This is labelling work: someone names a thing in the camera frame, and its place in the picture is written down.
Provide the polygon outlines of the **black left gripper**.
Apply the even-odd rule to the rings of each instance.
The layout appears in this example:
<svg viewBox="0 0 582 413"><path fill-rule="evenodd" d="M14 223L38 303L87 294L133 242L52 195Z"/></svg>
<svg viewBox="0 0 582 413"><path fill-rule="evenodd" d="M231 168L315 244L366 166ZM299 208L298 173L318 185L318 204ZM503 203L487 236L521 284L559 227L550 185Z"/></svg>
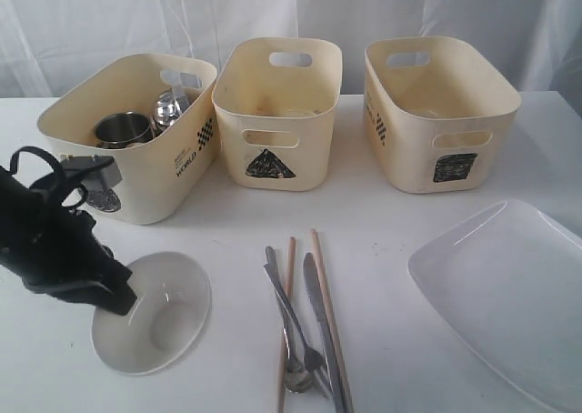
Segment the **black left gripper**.
<svg viewBox="0 0 582 413"><path fill-rule="evenodd" d="M26 187L1 170L1 265L34 293L125 316L137 301L132 271L94 239L90 215L63 206L74 190L55 173Z"/></svg>

